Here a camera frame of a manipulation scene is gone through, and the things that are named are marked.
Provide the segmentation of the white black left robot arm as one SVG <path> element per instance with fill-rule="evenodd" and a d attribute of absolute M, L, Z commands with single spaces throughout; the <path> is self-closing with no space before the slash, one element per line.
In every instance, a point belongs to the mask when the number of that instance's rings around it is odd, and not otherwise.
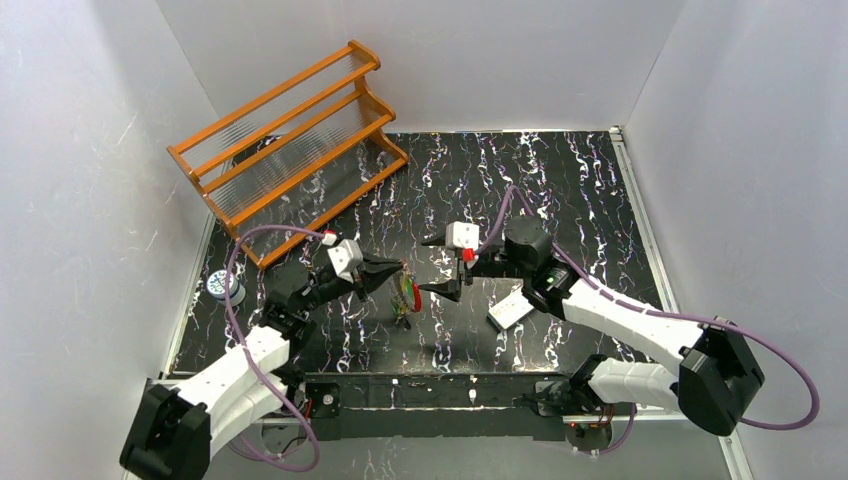
<path fill-rule="evenodd" d="M 261 417 L 290 405 L 289 380 L 300 382 L 290 357 L 315 330 L 310 312 L 356 294 L 370 293 L 397 276 L 404 263 L 364 254 L 350 279 L 334 261 L 277 279 L 246 344 L 173 387 L 150 387 L 119 456 L 139 479 L 201 479 L 215 454 Z"/>

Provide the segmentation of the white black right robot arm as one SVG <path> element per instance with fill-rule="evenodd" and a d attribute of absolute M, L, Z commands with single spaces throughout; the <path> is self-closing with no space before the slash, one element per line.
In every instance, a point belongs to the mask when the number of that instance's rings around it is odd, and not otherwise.
<path fill-rule="evenodd" d="M 479 226 L 452 222 L 444 233 L 423 240 L 454 257 L 453 278 L 423 290 L 454 302 L 476 277 L 515 278 L 538 312 L 602 332 L 647 356 L 625 362 L 589 356 L 559 387 L 546 387 L 532 400 L 550 408 L 592 411 L 642 404 L 682 413 L 716 436 L 728 436 L 742 420 L 765 376 L 733 324 L 670 318 L 649 304 L 606 288 L 559 253 L 542 222 L 517 216 L 491 244 Z"/>

